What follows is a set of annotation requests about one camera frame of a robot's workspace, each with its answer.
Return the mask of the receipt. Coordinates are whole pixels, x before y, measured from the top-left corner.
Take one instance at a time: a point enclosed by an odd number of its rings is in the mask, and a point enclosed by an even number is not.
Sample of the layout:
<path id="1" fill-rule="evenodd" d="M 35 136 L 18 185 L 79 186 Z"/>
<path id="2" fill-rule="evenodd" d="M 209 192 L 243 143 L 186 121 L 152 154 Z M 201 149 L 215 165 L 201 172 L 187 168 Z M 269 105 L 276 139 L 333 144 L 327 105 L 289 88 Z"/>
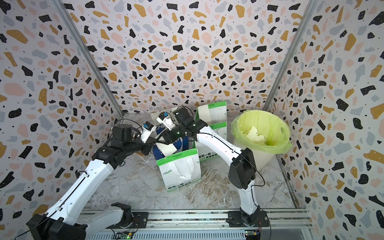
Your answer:
<path id="1" fill-rule="evenodd" d="M 200 120 L 206 122 L 207 124 L 211 124 L 212 119 L 208 105 L 199 106 L 198 115 Z"/>
<path id="2" fill-rule="evenodd" d="M 156 143 L 156 146 L 165 157 L 168 157 L 177 151 L 177 148 L 174 146 L 174 144 L 166 145 L 162 143 Z"/>

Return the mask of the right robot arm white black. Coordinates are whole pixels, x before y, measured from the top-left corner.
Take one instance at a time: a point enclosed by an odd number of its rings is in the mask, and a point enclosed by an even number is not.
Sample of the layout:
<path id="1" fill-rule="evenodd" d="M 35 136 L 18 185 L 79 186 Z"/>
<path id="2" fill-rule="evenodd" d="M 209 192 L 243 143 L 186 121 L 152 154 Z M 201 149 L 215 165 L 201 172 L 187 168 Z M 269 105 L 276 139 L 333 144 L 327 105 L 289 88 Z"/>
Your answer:
<path id="1" fill-rule="evenodd" d="M 203 120 L 195 120 L 186 107 L 179 107 L 174 111 L 177 124 L 174 124 L 171 114 L 161 112 L 157 121 L 167 128 L 159 139 L 161 143 L 173 144 L 183 137 L 189 137 L 218 154 L 229 166 L 228 178 L 239 191 L 241 200 L 240 216 L 243 224 L 252 227 L 260 223 L 261 208 L 257 204 L 254 187 L 256 173 L 258 172 L 254 155 L 249 148 L 241 149 L 232 145 L 217 135 Z"/>

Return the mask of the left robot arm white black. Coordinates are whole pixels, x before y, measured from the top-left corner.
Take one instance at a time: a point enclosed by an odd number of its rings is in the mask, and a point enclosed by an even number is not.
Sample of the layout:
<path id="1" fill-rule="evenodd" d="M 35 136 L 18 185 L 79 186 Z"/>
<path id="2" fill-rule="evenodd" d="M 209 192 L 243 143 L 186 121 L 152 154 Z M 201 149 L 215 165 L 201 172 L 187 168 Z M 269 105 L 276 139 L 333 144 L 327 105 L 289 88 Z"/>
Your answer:
<path id="1" fill-rule="evenodd" d="M 89 219 L 80 220 L 80 214 L 101 183 L 125 159 L 137 152 L 148 155 L 156 143 L 151 136 L 153 124 L 145 122 L 140 130 L 129 124 L 113 127 L 112 136 L 92 156 L 87 168 L 78 172 L 76 182 L 44 214 L 34 215 L 27 223 L 35 240 L 85 240 L 92 235 L 116 226 L 130 228 L 134 220 L 129 205 L 114 203 Z"/>

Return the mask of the back blue white bag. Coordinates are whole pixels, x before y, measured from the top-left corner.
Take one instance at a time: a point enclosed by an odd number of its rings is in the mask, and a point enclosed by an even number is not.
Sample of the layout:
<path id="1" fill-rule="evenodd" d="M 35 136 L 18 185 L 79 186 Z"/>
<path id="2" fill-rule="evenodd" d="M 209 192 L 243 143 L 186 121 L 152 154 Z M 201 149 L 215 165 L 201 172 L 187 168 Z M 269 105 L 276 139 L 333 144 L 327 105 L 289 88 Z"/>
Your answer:
<path id="1" fill-rule="evenodd" d="M 154 123 L 154 125 L 155 125 L 155 127 L 156 127 L 156 133 L 157 133 L 157 134 L 160 134 L 161 131 L 167 129 L 163 124 L 160 124 L 160 123 L 157 122 L 157 117 L 158 117 L 158 115 L 159 115 L 160 113 L 161 113 L 161 112 L 151 114 L 151 118 L 152 118 L 153 123 Z"/>

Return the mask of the blue white bag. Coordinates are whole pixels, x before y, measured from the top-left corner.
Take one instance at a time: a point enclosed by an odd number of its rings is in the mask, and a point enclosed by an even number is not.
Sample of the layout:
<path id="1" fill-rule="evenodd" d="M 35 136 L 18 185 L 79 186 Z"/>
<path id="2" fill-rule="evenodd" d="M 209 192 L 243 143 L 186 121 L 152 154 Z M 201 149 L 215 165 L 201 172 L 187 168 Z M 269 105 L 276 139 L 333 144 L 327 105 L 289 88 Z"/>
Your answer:
<path id="1" fill-rule="evenodd" d="M 165 145 L 156 143 L 153 147 L 153 154 L 156 160 L 163 159 L 175 153 L 183 152 L 189 149 L 189 138 L 183 137 L 173 144 Z"/>
<path id="2" fill-rule="evenodd" d="M 153 123 L 154 123 L 154 125 L 155 125 L 155 127 L 156 127 L 156 133 L 157 133 L 157 134 L 160 134 L 161 131 L 167 129 L 163 124 L 160 124 L 160 123 L 157 122 L 157 117 L 158 117 L 158 115 L 159 115 L 160 113 L 161 113 L 161 112 L 151 114 L 151 118 L 152 118 Z"/>

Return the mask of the front blue white bag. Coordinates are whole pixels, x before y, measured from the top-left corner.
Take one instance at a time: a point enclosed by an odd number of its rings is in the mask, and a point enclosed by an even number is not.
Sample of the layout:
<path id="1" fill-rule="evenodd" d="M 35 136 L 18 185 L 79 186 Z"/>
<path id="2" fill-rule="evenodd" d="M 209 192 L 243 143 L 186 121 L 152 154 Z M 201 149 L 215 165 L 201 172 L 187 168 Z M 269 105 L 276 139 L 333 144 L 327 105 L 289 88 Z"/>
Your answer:
<path id="1" fill-rule="evenodd" d="M 175 153 L 183 152 L 189 149 L 189 138 L 183 137 L 173 144 L 165 145 L 156 143 L 153 147 L 153 154 L 156 160 L 163 159 Z"/>

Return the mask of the white trash bin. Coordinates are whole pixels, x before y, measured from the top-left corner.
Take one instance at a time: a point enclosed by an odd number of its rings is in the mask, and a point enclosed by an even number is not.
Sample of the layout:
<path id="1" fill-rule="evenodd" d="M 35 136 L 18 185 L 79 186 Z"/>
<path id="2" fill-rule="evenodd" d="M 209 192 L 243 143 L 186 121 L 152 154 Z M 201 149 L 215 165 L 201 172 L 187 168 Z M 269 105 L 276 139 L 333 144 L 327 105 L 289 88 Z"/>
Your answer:
<path id="1" fill-rule="evenodd" d="M 275 154 L 256 150 L 251 147 L 246 147 L 242 144 L 238 144 L 238 146 L 242 149 L 249 148 L 253 152 L 257 170 L 262 169 L 264 166 L 267 165 L 270 160 L 272 160 L 276 156 Z"/>

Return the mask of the yellow-green bin liner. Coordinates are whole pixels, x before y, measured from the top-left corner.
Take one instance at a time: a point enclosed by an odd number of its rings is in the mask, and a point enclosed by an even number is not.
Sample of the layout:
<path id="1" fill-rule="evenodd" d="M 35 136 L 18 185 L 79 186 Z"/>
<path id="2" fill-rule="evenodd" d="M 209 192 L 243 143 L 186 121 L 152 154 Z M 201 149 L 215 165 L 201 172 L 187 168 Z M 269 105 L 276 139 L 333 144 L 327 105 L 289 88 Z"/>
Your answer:
<path id="1" fill-rule="evenodd" d="M 267 140 L 265 146 L 254 144 L 245 137 L 245 132 L 252 126 Z M 231 123 L 231 133 L 237 144 L 275 155 L 287 153 L 293 147 L 289 126 L 278 116 L 266 111 L 247 110 L 237 116 Z"/>

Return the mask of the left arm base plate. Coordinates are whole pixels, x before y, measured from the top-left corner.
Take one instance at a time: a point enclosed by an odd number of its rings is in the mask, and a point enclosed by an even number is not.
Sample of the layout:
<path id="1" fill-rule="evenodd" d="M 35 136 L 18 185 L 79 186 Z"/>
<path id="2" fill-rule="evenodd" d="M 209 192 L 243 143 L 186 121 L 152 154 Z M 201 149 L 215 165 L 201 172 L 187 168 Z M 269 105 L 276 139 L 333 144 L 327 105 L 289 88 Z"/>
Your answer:
<path id="1" fill-rule="evenodd" d="M 117 224 L 109 226 L 109 228 L 123 231 L 145 229 L 148 217 L 148 212 L 132 212 L 129 214 L 123 214 L 122 219 Z"/>

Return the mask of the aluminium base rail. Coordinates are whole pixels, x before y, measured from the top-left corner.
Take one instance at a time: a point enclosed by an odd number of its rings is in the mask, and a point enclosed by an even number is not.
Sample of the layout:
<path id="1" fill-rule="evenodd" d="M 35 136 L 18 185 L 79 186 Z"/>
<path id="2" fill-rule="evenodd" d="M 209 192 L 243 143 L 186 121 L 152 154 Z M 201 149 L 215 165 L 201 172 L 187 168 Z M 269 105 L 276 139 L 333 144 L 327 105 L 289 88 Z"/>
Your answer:
<path id="1" fill-rule="evenodd" d="M 87 240 L 315 240 L 312 223 L 303 209 L 264 209 L 269 227 L 231 228 L 229 210 L 138 210 L 148 212 L 145 229 L 106 228 Z M 82 211 L 80 220 L 102 211 Z"/>

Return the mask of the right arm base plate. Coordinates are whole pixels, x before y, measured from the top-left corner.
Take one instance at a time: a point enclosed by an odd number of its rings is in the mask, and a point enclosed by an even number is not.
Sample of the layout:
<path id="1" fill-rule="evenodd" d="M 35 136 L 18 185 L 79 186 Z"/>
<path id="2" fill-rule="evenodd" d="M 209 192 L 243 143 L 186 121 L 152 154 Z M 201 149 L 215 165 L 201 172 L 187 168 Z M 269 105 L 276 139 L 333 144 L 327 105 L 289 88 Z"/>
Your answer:
<path id="1" fill-rule="evenodd" d="M 227 223 L 231 228 L 249 227 L 269 227 L 270 222 L 264 211 L 256 210 L 252 215 L 247 215 L 244 211 L 229 211 Z"/>

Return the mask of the left corner aluminium post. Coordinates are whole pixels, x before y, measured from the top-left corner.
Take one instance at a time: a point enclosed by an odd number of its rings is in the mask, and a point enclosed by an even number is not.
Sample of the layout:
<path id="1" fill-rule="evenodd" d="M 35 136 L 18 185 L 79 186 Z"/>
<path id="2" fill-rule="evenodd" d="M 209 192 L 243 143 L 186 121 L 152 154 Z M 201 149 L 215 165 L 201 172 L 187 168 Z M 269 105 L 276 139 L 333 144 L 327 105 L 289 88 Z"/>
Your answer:
<path id="1" fill-rule="evenodd" d="M 100 21 L 95 20 L 93 17 L 86 18 L 86 15 L 84 15 L 84 8 L 80 6 L 80 3 L 81 1 L 74 1 L 73 3 L 71 1 L 53 1 L 55 9 L 63 19 L 67 29 L 79 47 L 80 52 L 89 64 L 90 69 L 95 74 L 106 96 L 110 100 L 111 106 L 114 107 L 118 116 L 122 118 L 124 113 L 120 108 L 115 95 L 112 93 L 108 81 L 105 79 L 105 76 L 96 62 L 99 58 L 94 58 L 93 56 L 93 54 L 99 50 L 99 47 L 103 47 L 104 44 L 100 44 L 101 41 L 98 39 L 89 39 L 92 33 L 92 28 L 90 28 L 88 20 L 91 20 L 91 23 L 99 23 Z"/>

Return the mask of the corner aluminium post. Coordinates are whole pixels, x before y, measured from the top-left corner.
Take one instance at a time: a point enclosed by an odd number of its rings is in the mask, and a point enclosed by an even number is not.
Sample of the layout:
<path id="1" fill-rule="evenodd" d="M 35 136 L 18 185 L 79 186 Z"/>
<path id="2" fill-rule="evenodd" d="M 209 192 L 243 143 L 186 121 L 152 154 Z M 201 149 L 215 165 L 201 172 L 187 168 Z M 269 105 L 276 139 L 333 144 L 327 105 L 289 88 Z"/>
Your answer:
<path id="1" fill-rule="evenodd" d="M 304 14 L 303 14 L 303 18 L 300 21 L 300 24 L 298 26 L 298 30 L 296 31 L 296 34 L 293 38 L 293 41 L 290 45 L 290 48 L 288 49 L 287 54 L 283 60 L 283 63 L 282 63 L 281 69 L 278 72 L 277 78 L 271 87 L 271 91 L 267 97 L 265 104 L 264 104 L 263 111 L 267 111 L 269 109 L 269 107 L 272 105 L 274 95 L 277 93 L 278 87 L 280 86 L 280 84 L 283 81 L 283 77 L 284 77 L 284 75 L 285 75 L 285 73 L 286 73 L 286 71 L 290 65 L 291 60 L 293 59 L 293 57 L 296 53 L 296 50 L 299 46 L 299 43 L 303 37 L 303 34 L 307 28 L 308 23 L 310 21 L 310 17 L 314 13 L 318 2 L 319 1 L 316 1 L 316 0 L 310 0 L 308 2 L 308 5 L 307 5 L 307 7 L 304 11 Z"/>
<path id="2" fill-rule="evenodd" d="M 100 21 L 95 20 L 93 17 L 86 18 L 86 15 L 84 15 L 84 8 L 80 6 L 80 3 L 81 1 L 74 1 L 73 3 L 71 1 L 53 1 L 55 9 L 63 19 L 67 29 L 79 47 L 80 52 L 89 64 L 90 69 L 95 74 L 106 96 L 110 100 L 111 106 L 114 107 L 118 116 L 122 118 L 124 113 L 120 108 L 115 95 L 112 93 L 108 81 L 105 79 L 105 76 L 96 62 L 99 58 L 94 58 L 93 56 L 93 54 L 99 50 L 99 47 L 103 47 L 104 44 L 100 44 L 101 41 L 98 39 L 89 39 L 92 33 L 92 28 L 90 28 L 88 20 L 91 20 L 91 23 L 99 23 Z"/>

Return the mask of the right corner aluminium post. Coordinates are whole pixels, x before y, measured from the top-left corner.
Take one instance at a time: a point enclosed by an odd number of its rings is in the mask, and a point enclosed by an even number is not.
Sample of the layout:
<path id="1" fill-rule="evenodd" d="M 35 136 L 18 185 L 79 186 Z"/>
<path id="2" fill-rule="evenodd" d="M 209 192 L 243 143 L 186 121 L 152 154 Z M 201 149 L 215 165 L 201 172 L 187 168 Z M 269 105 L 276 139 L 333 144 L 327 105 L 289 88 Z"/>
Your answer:
<path id="1" fill-rule="evenodd" d="M 308 5 L 307 5 L 307 7 L 304 11 L 304 14 L 303 14 L 303 18 L 300 21 L 300 24 L 298 26 L 298 30 L 296 31 L 296 34 L 293 38 L 293 41 L 290 45 L 290 48 L 288 49 L 287 54 L 283 60 L 283 63 L 282 63 L 281 69 L 278 72 L 277 78 L 271 87 L 271 91 L 267 97 L 265 104 L 264 104 L 263 111 L 267 111 L 269 109 L 269 107 L 272 105 L 274 95 L 277 93 L 278 87 L 280 86 L 280 84 L 283 81 L 283 77 L 284 77 L 284 75 L 285 75 L 285 73 L 286 73 L 286 71 L 290 65 L 291 60 L 293 59 L 293 57 L 296 53 L 296 50 L 299 46 L 299 43 L 303 37 L 303 34 L 307 28 L 308 23 L 310 21 L 310 17 L 314 13 L 318 2 L 319 1 L 316 1 L 316 0 L 310 0 L 308 2 Z"/>

